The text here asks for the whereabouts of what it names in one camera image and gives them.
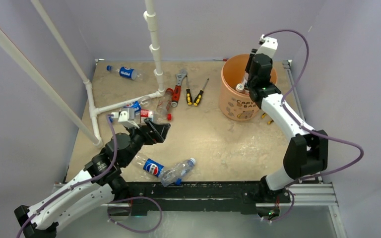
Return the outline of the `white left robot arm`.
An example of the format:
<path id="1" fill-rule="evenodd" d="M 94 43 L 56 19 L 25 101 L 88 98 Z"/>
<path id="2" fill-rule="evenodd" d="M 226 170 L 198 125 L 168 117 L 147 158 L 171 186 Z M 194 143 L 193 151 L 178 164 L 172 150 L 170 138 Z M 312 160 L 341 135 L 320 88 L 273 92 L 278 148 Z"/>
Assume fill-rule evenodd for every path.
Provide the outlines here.
<path id="1" fill-rule="evenodd" d="M 32 206 L 14 211 L 20 230 L 17 237 L 54 238 L 59 230 L 94 208 L 134 200 L 121 169 L 127 167 L 144 145 L 165 141 L 169 123 L 145 124 L 112 133 L 112 139 L 71 181 Z"/>

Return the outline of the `yellow handled pliers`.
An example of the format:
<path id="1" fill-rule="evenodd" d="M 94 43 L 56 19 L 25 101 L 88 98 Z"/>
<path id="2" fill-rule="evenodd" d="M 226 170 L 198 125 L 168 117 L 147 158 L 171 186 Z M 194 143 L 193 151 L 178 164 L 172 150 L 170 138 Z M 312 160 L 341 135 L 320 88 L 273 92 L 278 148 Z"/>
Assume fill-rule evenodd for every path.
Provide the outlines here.
<path id="1" fill-rule="evenodd" d="M 261 115 L 261 119 L 266 119 L 266 123 L 268 125 L 271 125 L 274 122 L 274 120 L 267 113 L 263 113 Z"/>

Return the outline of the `Pepsi bottle front edge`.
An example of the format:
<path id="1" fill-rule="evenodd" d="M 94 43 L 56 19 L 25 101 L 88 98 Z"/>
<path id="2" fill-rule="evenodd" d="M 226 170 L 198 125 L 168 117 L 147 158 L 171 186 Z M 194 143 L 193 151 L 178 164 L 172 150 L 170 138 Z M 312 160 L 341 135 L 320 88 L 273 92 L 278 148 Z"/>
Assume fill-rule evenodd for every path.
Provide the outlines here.
<path id="1" fill-rule="evenodd" d="M 180 185 L 182 183 L 181 172 L 179 172 L 181 163 L 176 163 L 174 166 L 167 168 L 147 156 L 137 154 L 130 164 L 157 177 L 164 187 Z"/>

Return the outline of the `red handled adjustable wrench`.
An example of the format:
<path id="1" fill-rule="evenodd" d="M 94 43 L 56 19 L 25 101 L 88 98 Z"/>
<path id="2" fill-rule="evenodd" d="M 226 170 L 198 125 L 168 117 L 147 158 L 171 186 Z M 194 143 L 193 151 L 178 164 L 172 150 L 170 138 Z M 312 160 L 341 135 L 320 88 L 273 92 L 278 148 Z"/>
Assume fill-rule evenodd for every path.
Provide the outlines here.
<path id="1" fill-rule="evenodd" d="M 181 95 L 181 86 L 182 86 L 182 81 L 187 77 L 187 71 L 185 69 L 181 69 L 178 74 L 176 74 L 176 85 L 173 90 L 172 94 L 172 102 L 171 106 L 176 107 L 179 102 L 179 98 Z"/>

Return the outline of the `Pepsi bottle far corner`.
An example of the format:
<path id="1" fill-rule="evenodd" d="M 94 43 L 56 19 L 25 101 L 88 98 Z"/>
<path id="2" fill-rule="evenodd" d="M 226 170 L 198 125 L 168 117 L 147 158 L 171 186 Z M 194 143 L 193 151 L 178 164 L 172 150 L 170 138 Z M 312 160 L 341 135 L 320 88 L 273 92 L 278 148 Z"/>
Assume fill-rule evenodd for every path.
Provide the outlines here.
<path id="1" fill-rule="evenodd" d="M 140 71 L 138 71 L 135 68 L 130 68 L 126 66 L 115 67 L 113 65 L 108 65 L 106 67 L 106 70 L 111 74 L 133 81 L 139 81 L 143 79 L 143 76 L 140 73 Z"/>

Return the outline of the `white PVC pipe frame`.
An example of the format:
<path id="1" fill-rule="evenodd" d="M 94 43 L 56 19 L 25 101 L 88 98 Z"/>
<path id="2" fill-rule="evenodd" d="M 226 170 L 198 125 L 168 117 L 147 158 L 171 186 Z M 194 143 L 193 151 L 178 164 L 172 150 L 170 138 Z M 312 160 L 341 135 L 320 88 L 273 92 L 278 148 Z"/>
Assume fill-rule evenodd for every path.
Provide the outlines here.
<path id="1" fill-rule="evenodd" d="M 32 1 L 32 4 L 40 17 L 46 24 L 47 28 L 61 47 L 62 51 L 67 56 L 68 60 L 74 67 L 74 70 L 81 78 L 87 93 L 87 99 L 89 104 L 89 114 L 92 122 L 92 128 L 89 129 L 76 113 L 67 105 L 67 103 L 60 97 L 60 95 L 52 88 L 52 86 L 46 81 L 44 76 L 38 71 L 38 69 L 31 63 L 31 61 L 25 56 L 25 54 L 18 48 L 18 46 L 6 35 L 6 33 L 0 28 L 0 47 L 20 66 L 20 68 L 41 88 L 41 90 L 65 113 L 66 116 L 82 131 L 86 137 L 92 142 L 92 144 L 101 148 L 103 146 L 102 137 L 100 135 L 98 125 L 98 115 L 108 112 L 110 110 L 118 109 L 125 106 L 135 99 L 129 99 L 116 104 L 108 105 L 102 108 L 98 108 L 94 103 L 93 86 L 90 79 L 85 75 L 82 68 L 79 66 L 77 60 L 69 49 L 68 45 L 64 41 L 63 37 L 57 30 L 55 24 L 47 14 L 46 10 L 38 0 Z M 164 85 L 164 72 L 162 70 L 161 50 L 158 38 L 158 24 L 157 15 L 152 0 L 145 0 L 146 10 L 143 13 L 143 18 L 147 23 L 148 30 L 150 32 L 151 44 L 149 49 L 152 53 L 155 63 L 154 75 L 158 83 L 158 89 L 156 92 L 149 94 L 150 98 L 160 98 L 165 94 L 166 87 Z"/>

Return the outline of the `yellow black screwdriver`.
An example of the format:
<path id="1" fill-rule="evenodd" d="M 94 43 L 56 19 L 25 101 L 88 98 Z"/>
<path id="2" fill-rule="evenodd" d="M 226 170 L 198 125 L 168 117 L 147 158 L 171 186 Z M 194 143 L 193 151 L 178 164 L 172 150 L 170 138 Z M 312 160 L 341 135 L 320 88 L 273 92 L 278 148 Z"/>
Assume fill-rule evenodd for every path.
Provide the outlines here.
<path id="1" fill-rule="evenodd" d="M 189 106 L 193 104 L 192 96 L 191 96 L 191 90 L 189 86 L 189 79 L 186 76 L 186 101 Z"/>
<path id="2" fill-rule="evenodd" d="M 202 87 L 202 89 L 199 91 L 199 93 L 197 94 L 196 98 L 194 99 L 194 101 L 193 101 L 193 105 L 194 105 L 195 107 L 197 107 L 197 106 L 200 104 L 201 99 L 202 99 L 202 95 L 203 95 L 203 93 L 204 93 L 204 90 L 205 90 L 205 88 L 206 88 L 208 82 L 209 82 L 209 78 L 206 80 L 204 86 Z"/>

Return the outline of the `gold red label bottle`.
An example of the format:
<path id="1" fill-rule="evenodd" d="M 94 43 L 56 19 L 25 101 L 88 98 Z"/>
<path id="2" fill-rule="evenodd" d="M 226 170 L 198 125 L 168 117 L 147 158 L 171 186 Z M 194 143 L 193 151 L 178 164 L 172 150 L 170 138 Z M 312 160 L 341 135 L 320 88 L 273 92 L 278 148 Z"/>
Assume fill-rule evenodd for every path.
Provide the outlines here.
<path id="1" fill-rule="evenodd" d="M 245 89 L 244 84 L 242 84 L 242 83 L 237 84 L 235 89 L 237 92 L 242 93 Z"/>

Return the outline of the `yellow black screwdriver left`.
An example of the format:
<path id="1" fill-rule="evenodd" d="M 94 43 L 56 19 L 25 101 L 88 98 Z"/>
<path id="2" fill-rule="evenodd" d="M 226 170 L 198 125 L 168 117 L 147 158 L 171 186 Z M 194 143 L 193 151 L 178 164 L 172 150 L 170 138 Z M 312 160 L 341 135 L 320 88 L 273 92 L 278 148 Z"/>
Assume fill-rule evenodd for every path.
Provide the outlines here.
<path id="1" fill-rule="evenodd" d="M 186 76 L 186 101 L 189 106 L 193 104 L 192 96 L 191 96 L 191 90 L 189 86 L 189 79 Z"/>

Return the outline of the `Pepsi bottle by pipe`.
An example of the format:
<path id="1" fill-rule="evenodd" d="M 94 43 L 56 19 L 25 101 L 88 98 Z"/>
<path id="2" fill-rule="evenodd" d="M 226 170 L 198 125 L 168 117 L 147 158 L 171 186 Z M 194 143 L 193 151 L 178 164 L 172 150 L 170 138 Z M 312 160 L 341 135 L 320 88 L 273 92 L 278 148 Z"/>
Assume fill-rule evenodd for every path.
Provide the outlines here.
<path id="1" fill-rule="evenodd" d="M 128 116 L 128 120 L 133 119 L 135 123 L 140 124 L 141 110 L 147 109 L 151 104 L 151 100 L 152 99 L 150 96 L 143 96 L 137 99 L 136 101 L 123 106 L 116 112 L 110 112 L 109 113 L 110 122 L 114 122 L 114 121 L 119 122 L 121 113 L 126 112 Z"/>

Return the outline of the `orange plastic bin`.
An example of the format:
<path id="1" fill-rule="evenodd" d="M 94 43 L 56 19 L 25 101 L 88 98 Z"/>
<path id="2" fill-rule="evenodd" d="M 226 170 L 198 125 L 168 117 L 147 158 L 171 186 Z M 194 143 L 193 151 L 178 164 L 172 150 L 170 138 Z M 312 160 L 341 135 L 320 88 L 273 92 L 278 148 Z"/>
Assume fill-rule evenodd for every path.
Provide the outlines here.
<path id="1" fill-rule="evenodd" d="M 221 69 L 221 86 L 219 108 L 229 119 L 247 121 L 258 113 L 258 106 L 249 95 L 238 92 L 236 87 L 242 82 L 249 54 L 236 55 L 229 58 Z"/>

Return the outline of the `clear bottle red open cap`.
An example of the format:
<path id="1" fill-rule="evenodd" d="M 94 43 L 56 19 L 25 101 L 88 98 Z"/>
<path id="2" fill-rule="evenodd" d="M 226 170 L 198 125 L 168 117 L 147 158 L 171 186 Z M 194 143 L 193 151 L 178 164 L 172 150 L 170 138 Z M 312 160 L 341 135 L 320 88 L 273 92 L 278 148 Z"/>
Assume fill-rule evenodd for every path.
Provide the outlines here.
<path id="1" fill-rule="evenodd" d="M 160 98 L 156 108 L 158 114 L 162 116 L 166 116 L 168 114 L 172 102 L 173 92 L 174 91 L 171 88 L 166 89 L 165 94 Z"/>

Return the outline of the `clear bottle blue white cap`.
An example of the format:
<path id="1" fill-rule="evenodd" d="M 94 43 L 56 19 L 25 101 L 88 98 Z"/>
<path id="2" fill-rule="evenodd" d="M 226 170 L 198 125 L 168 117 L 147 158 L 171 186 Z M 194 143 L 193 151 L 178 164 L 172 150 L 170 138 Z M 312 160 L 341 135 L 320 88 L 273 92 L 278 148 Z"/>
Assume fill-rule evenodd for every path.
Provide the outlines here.
<path id="1" fill-rule="evenodd" d="M 160 180 L 161 184 L 164 187 L 168 187 L 170 185 L 180 185 L 182 179 L 194 168 L 195 165 L 195 158 L 189 158 L 175 164 L 162 174 Z"/>

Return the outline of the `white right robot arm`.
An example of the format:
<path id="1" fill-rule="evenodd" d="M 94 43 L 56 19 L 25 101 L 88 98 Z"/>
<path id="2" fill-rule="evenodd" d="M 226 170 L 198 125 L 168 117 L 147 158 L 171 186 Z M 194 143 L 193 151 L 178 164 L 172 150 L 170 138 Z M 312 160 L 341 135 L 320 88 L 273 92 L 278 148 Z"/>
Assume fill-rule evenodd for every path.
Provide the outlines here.
<path id="1" fill-rule="evenodd" d="M 289 140 L 283 165 L 260 179 L 254 199 L 272 202 L 284 187 L 327 168 L 328 140 L 324 130 L 315 130 L 287 104 L 278 87 L 271 83 L 272 59 L 263 53 L 251 53 L 245 71 L 250 99 L 279 126 Z"/>

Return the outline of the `black aluminium base frame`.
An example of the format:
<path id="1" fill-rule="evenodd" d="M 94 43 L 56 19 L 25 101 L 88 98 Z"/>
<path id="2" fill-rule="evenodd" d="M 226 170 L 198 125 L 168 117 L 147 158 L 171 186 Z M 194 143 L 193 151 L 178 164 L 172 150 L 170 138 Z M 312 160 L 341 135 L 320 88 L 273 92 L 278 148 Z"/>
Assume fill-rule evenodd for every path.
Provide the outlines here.
<path id="1" fill-rule="evenodd" d="M 73 206 L 63 209 L 85 211 L 108 204 L 125 208 L 133 216 L 145 216 L 149 211 L 178 212 L 240 212 L 257 214 L 274 220 L 290 206 L 337 205 L 330 184 L 295 184 L 287 190 L 261 193 L 258 181 L 183 182 L 181 185 L 163 187 L 159 182 L 130 182 L 120 191 L 110 186 L 88 191 Z"/>

